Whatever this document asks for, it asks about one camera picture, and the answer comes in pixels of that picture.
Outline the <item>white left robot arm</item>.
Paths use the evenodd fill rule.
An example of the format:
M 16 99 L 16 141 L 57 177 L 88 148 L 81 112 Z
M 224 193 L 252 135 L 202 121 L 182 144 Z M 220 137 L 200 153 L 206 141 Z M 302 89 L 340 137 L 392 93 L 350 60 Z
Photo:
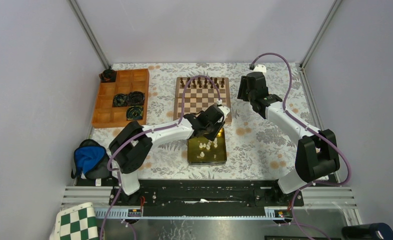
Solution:
M 137 170 L 143 165 L 150 150 L 159 145 L 204 137 L 213 141 L 226 122 L 231 110 L 226 105 L 213 104 L 206 110 L 182 115 L 179 119 L 158 125 L 141 125 L 136 120 L 109 144 L 111 157 L 107 168 L 113 171 L 122 189 L 120 199 L 135 205 L 140 198 Z

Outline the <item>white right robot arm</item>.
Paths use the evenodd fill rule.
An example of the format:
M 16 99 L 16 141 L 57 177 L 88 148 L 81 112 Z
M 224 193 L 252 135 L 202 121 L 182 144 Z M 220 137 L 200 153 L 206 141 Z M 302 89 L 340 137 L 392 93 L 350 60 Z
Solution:
M 262 72 L 242 76 L 237 97 L 250 102 L 254 112 L 278 126 L 297 146 L 294 169 L 277 179 L 272 187 L 274 204 L 284 206 L 297 189 L 340 169 L 339 154 L 332 146 L 336 143 L 334 132 L 312 128 L 287 111 L 283 100 L 269 92 Z

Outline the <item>wooden chess board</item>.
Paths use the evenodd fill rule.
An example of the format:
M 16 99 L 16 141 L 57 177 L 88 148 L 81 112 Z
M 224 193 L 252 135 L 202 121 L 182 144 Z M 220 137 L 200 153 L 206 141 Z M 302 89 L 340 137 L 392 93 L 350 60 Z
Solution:
M 216 104 L 218 97 L 222 100 L 222 105 L 231 107 L 230 85 L 227 77 L 211 77 L 219 89 L 219 92 L 210 81 L 203 77 L 193 80 L 187 89 L 180 87 L 180 79 L 184 80 L 184 86 L 189 77 L 176 78 L 176 92 L 173 108 L 173 119 L 177 120 L 181 114 L 198 113 L 205 111 L 209 106 Z M 221 88 L 221 80 L 224 78 L 224 88 Z

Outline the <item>green white chess mat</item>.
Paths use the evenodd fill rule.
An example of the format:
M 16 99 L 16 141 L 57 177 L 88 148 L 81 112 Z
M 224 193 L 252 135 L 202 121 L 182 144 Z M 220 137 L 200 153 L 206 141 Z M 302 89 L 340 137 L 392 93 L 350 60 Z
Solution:
M 82 203 L 56 215 L 51 240 L 98 240 L 99 231 L 92 202 Z

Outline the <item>gold metal tin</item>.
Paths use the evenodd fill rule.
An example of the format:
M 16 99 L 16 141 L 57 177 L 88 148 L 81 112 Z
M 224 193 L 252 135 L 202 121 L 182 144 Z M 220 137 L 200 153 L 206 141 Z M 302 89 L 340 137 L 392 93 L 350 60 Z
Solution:
M 214 138 L 194 137 L 187 140 L 187 162 L 191 166 L 224 165 L 227 162 L 225 130 Z

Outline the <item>dark rook left corner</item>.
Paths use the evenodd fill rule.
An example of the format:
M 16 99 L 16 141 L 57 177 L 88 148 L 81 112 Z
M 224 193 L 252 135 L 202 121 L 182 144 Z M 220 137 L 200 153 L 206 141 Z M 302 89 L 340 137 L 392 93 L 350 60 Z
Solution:
M 180 79 L 180 87 L 181 88 L 185 87 L 185 82 L 184 82 L 184 80 L 182 78 Z

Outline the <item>floral patterned table mat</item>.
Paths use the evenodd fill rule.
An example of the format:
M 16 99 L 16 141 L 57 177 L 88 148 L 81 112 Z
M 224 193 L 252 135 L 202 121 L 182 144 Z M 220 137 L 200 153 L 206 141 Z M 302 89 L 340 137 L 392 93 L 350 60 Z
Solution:
M 141 180 L 274 180 L 294 168 L 296 145 L 276 125 L 253 112 L 248 102 L 237 99 L 241 76 L 249 72 L 247 63 L 116 63 L 112 67 L 149 70 L 149 125 L 173 120 L 177 77 L 204 75 L 229 79 L 232 122 L 224 128 L 226 163 L 190 166 L 187 143 L 174 141 L 148 154 L 137 172 Z

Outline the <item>green black rolled tie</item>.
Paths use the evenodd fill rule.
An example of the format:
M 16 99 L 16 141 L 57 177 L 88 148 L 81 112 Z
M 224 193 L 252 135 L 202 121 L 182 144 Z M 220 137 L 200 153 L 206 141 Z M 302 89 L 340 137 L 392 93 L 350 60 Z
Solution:
M 126 111 L 127 121 L 139 121 L 143 119 L 143 106 L 130 106 Z

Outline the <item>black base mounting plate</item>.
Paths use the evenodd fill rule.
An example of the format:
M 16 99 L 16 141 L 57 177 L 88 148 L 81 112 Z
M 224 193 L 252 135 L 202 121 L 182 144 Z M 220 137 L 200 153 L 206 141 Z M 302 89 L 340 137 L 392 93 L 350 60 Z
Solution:
M 145 217 L 262 217 L 266 208 L 304 206 L 302 194 L 284 194 L 275 180 L 140 180 L 135 193 L 111 190 L 109 203 L 136 206 Z

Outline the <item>blue yellow rolled tie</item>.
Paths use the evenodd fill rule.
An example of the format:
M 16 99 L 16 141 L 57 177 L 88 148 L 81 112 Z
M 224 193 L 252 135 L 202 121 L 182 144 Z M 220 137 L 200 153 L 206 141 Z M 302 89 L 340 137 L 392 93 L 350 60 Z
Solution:
M 112 101 L 113 107 L 127 107 L 128 106 L 128 95 L 124 93 L 116 94 Z

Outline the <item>wooden compartment tray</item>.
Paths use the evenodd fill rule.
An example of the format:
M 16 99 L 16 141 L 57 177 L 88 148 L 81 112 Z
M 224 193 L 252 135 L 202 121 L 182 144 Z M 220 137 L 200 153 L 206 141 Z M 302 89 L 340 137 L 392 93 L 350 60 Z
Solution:
M 95 102 L 92 126 L 124 127 L 132 121 L 147 122 L 150 73 L 147 68 L 113 70 L 99 74 L 100 85 Z

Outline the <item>dark floral rolled tie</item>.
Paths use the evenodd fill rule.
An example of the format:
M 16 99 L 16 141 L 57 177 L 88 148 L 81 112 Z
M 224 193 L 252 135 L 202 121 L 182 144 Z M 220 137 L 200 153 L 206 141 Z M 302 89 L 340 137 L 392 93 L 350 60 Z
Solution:
M 117 72 L 113 69 L 105 69 L 98 76 L 101 83 L 115 83 L 117 78 Z

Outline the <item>blue black cloth bag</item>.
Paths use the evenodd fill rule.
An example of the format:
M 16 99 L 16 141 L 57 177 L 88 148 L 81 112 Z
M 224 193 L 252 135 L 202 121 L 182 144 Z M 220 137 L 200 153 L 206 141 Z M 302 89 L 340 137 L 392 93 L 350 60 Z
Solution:
M 109 156 L 105 147 L 93 139 L 85 139 L 73 152 L 72 179 L 106 179 L 111 174 L 107 168 Z

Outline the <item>black cylinder bottle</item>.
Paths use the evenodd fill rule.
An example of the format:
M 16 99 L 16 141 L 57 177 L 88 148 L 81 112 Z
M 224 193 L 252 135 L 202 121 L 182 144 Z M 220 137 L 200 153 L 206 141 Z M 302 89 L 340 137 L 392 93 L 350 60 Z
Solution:
M 383 222 L 345 226 L 341 233 L 347 240 L 393 240 L 393 230 Z

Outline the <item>aluminium frame rail left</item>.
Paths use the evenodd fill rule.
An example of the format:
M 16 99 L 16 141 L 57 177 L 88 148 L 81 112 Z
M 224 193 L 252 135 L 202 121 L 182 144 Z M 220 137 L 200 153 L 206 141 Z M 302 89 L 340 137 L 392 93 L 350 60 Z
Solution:
M 101 64 L 103 65 L 103 67 L 105 69 L 110 69 L 111 65 L 110 65 L 106 55 L 104 54 L 103 49 L 101 48 L 100 44 L 98 43 L 98 40 L 97 40 L 95 34 L 93 33 L 91 26 L 89 25 L 78 1 L 77 0 L 67 0 L 67 2 L 69 3 L 69 5 L 72 9 L 72 12 L 76 16 L 79 24 L 81 25 L 89 43 L 92 46 L 93 50 L 95 51 L 99 61 L 101 62 Z

